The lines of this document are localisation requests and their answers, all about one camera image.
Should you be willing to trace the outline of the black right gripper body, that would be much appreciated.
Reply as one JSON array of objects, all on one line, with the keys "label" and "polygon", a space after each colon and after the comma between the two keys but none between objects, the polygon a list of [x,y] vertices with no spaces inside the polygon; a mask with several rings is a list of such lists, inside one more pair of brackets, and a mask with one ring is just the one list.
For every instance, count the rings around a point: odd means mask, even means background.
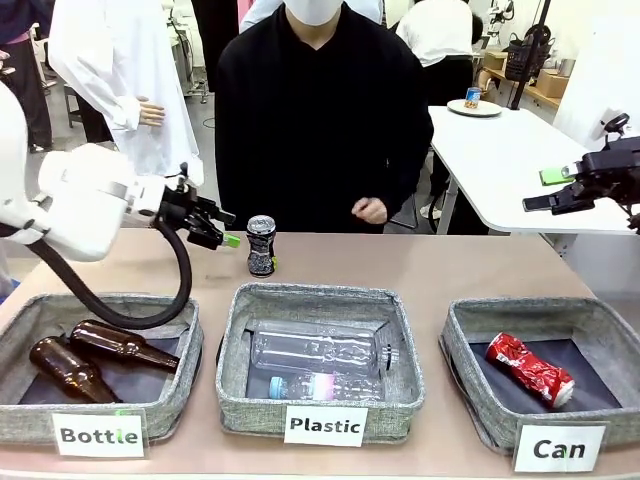
[{"label": "black right gripper body", "polygon": [[577,199],[610,198],[623,206],[639,203],[639,142],[613,141],[576,163]]}]

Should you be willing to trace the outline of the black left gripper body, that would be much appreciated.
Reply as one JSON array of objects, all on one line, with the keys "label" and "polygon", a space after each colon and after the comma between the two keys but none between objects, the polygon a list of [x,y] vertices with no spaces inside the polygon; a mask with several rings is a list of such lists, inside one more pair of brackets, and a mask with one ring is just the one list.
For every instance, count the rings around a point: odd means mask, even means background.
[{"label": "black left gripper body", "polygon": [[201,235],[212,234],[212,201],[197,194],[195,188],[172,189],[165,186],[157,211],[157,230],[177,232],[184,229]]}]

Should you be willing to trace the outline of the person's left hand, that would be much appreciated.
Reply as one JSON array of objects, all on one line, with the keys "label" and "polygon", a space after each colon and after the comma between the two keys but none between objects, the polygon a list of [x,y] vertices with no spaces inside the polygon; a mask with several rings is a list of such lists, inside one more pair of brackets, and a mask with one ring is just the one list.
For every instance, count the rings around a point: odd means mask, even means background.
[{"label": "person's left hand", "polygon": [[353,206],[351,213],[358,219],[372,225],[383,225],[388,220],[385,204],[378,198],[363,197]]}]

